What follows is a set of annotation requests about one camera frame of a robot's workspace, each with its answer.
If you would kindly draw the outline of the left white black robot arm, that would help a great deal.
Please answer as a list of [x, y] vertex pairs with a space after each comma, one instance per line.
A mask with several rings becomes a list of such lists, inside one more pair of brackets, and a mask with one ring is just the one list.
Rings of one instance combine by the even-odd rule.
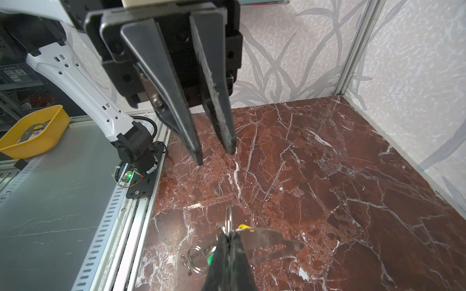
[[3, 52], [26, 63], [89, 115], [120, 159], [152, 172], [155, 135], [120, 110], [72, 60], [59, 25], [84, 33], [131, 107], [150, 102], [197, 165], [190, 109], [201, 105], [227, 154], [237, 146], [230, 96], [241, 67], [238, 1], [2, 1]]

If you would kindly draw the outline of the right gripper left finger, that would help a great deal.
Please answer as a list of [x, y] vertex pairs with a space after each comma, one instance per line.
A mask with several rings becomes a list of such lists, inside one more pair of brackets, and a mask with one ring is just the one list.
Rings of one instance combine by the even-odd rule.
[[202, 288], [203, 291], [228, 291], [230, 289], [229, 247], [229, 238], [221, 234]]

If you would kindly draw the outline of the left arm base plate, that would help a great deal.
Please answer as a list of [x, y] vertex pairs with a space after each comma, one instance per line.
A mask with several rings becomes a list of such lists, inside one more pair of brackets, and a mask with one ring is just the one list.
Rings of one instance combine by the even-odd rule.
[[131, 182], [126, 198], [139, 199], [150, 198], [155, 189], [157, 175], [161, 171], [162, 157], [167, 152], [166, 144], [162, 141], [153, 143], [142, 162], [133, 170], [134, 179]]

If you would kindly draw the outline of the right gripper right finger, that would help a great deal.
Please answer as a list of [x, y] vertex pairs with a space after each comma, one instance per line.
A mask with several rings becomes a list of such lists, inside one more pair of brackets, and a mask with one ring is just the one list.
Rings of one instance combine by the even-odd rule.
[[240, 235], [236, 232], [231, 235], [230, 240], [230, 290], [257, 290]]

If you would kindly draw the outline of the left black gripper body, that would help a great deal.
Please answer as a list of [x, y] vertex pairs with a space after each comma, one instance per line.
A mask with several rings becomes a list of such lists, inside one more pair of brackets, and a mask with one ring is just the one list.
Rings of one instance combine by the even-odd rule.
[[122, 1], [102, 1], [86, 13], [83, 29], [100, 57], [116, 91], [133, 108], [149, 97], [138, 75], [137, 57], [123, 39], [124, 25], [151, 20], [160, 29], [164, 48], [149, 46], [153, 55], [166, 53], [189, 107], [201, 104], [201, 65], [193, 45], [190, 16], [198, 10], [218, 9], [224, 16], [225, 79], [228, 95], [241, 68], [243, 36], [238, 1], [164, 1], [126, 9]]

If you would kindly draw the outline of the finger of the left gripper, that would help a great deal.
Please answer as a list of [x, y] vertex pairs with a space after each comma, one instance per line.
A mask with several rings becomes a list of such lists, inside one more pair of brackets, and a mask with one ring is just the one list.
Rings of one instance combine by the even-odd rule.
[[153, 19], [125, 24], [121, 38], [148, 79], [144, 87], [159, 120], [177, 134], [194, 162], [202, 166], [199, 137], [160, 26]]
[[192, 42], [201, 67], [203, 108], [225, 152], [236, 153], [237, 137], [226, 82], [225, 25], [218, 10], [192, 12]]

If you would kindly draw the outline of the steel key organizer plate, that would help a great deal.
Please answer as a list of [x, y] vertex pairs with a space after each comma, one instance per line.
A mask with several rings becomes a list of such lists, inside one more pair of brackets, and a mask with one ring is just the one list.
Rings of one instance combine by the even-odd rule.
[[[254, 266], [273, 259], [279, 259], [293, 255], [304, 248], [304, 244], [299, 240], [287, 240], [282, 233], [277, 230], [267, 228], [246, 228], [238, 229], [236, 233], [240, 235], [241, 242], [249, 264]], [[269, 252], [259, 257], [252, 257], [252, 251], [257, 249], [264, 249], [272, 246], [283, 246], [282, 249]]]

